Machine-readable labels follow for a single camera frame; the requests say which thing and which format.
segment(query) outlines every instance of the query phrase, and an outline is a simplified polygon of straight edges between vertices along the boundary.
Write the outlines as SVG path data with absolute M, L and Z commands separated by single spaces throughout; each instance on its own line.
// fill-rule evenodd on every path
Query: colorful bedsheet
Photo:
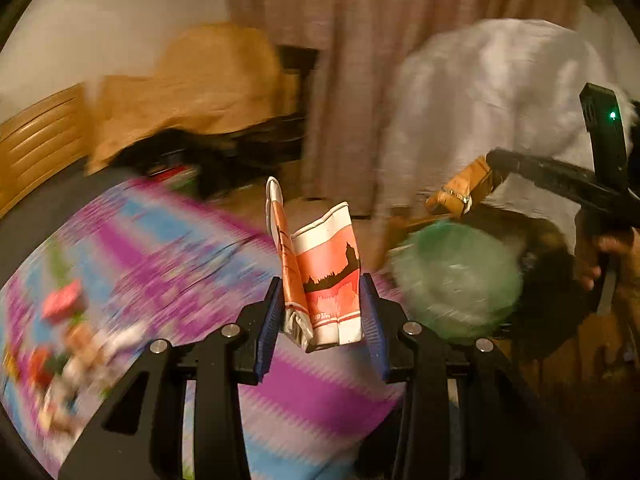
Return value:
M 60 329 L 40 320 L 61 277 L 82 282 L 94 326 L 143 321 L 146 339 L 174 345 L 203 338 L 263 298 L 280 261 L 266 235 L 230 215 L 146 180 L 114 187 L 76 213 L 37 248 L 0 290 L 0 347 L 16 349 L 20 379 L 2 404 L 40 463 L 57 476 L 69 442 L 37 423 L 37 398 L 26 381 L 36 345 L 60 348 Z M 381 295 L 385 284 L 376 280 Z M 136 350 L 116 359 L 125 370 Z M 305 354 L 282 334 L 270 373 L 240 386 L 242 427 L 254 478 L 349 478 L 357 444 L 392 409 L 401 391 L 382 384 L 363 344 Z M 194 388 L 185 409 L 185 478 L 193 467 Z

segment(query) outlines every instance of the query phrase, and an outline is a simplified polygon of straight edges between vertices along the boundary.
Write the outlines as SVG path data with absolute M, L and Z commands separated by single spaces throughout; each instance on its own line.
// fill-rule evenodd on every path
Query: yellow cloth cover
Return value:
M 152 76 L 104 79 L 88 173 L 164 128 L 226 134 L 292 113 L 297 91 L 297 75 L 283 72 L 260 30 L 232 23 L 190 28 Z

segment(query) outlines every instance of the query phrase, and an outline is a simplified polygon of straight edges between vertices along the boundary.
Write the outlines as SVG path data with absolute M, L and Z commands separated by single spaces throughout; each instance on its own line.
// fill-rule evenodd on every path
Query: brown curtain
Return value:
M 232 19 L 276 43 L 322 50 L 303 153 L 306 196 L 371 212 L 394 70 L 433 34 L 483 18 L 571 27 L 579 0 L 228 0 Z

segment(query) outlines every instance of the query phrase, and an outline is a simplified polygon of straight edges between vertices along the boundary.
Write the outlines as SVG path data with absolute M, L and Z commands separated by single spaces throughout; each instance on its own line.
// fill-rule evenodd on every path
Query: silver screw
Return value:
M 490 352 L 494 349 L 494 344 L 490 340 L 483 337 L 476 341 L 476 348 L 478 348 L 478 350 L 481 352 Z
M 402 330 L 408 333 L 408 335 L 418 335 L 422 332 L 422 326 L 420 323 L 416 323 L 415 321 L 407 321 L 404 325 L 402 325 Z
M 222 335 L 224 337 L 236 337 L 240 333 L 240 327 L 235 323 L 229 323 L 222 327 Z
M 151 343 L 151 346 L 149 347 L 149 349 L 154 353 L 154 354 L 161 354 L 162 352 L 164 352 L 167 347 L 169 345 L 167 344 L 167 342 L 164 339 L 156 339 L 155 341 L 153 341 Z

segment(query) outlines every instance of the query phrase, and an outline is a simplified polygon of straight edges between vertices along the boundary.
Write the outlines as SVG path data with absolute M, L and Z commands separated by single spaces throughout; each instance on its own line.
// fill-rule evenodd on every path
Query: orange and white packet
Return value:
M 360 341 L 360 256 L 348 204 L 290 236 L 275 178 L 266 191 L 267 229 L 282 261 L 282 331 L 307 352 Z

